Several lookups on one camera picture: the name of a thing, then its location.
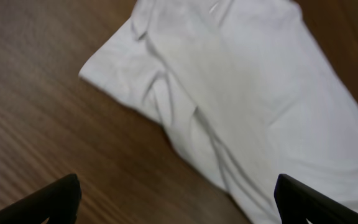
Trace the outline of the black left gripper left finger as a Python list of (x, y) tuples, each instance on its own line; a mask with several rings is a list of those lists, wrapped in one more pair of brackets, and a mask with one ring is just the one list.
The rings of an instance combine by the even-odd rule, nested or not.
[(0, 224), (74, 224), (80, 201), (78, 176), (69, 174), (0, 210)]

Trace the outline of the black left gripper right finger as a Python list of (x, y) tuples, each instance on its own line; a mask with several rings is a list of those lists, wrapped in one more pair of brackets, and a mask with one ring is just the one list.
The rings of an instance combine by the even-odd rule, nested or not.
[(278, 176), (275, 202), (282, 224), (358, 224), (358, 213), (286, 174)]

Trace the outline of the white t-shirt with black print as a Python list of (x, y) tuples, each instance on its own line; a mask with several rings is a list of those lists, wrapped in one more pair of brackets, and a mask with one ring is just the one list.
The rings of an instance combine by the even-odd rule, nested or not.
[(79, 75), (254, 223), (280, 222), (280, 174), (358, 213), (358, 104), (293, 1), (137, 1)]

